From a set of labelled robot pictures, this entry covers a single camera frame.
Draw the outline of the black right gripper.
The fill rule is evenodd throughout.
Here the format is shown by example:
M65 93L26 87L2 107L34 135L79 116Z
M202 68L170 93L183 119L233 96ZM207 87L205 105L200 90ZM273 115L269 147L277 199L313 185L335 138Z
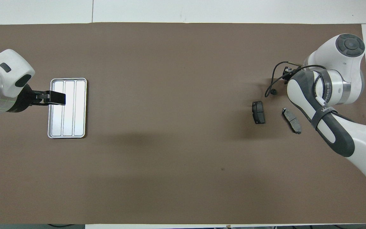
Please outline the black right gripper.
M286 66L283 70L283 80L290 80L292 76L294 75L294 70L290 68L289 66Z

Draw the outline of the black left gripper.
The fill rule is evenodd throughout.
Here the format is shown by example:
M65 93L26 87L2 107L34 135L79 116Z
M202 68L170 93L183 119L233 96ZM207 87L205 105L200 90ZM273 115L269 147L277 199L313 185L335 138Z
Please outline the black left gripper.
M32 90L29 84L26 84L21 92L16 97L14 105L11 107L12 113L19 113L26 110L29 106L47 106L42 102L42 99L38 99L38 95L47 95L50 93L50 104L51 105L66 105L65 93L55 91L39 91Z

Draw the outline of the silver metal tray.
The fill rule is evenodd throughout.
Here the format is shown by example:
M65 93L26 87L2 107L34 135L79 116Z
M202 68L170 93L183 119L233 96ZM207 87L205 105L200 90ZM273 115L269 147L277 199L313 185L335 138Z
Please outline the silver metal tray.
M47 136L51 139L81 139L87 128L88 82L85 78L52 79L50 89L66 95L65 105L50 105Z

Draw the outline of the elongated dark brake pad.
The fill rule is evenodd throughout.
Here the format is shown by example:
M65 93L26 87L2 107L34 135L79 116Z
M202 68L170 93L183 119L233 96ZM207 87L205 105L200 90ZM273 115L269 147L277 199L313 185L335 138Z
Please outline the elongated dark brake pad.
M301 134L302 129L301 129L301 125L299 120L297 119L297 117L295 116L294 113L292 113L289 109L287 109L286 107L284 107L282 109L282 117L283 119L286 121L286 123L288 124L290 130L295 133L295 134Z

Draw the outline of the rectangular dark brake pad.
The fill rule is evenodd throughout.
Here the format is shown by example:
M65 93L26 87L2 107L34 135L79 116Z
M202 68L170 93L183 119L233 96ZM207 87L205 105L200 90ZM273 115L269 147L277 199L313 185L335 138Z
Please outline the rectangular dark brake pad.
M265 124L265 116L262 101L254 101L252 103L252 115L255 124Z

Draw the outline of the brown table mat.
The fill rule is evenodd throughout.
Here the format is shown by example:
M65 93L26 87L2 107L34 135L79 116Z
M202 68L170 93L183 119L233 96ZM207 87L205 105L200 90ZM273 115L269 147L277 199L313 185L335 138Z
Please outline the brown table mat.
M88 81L82 139L48 138L45 106L0 114L0 224L366 223L362 172L283 82L263 97L278 62L302 63L342 33L361 26L0 25L0 52L29 62L32 89Z

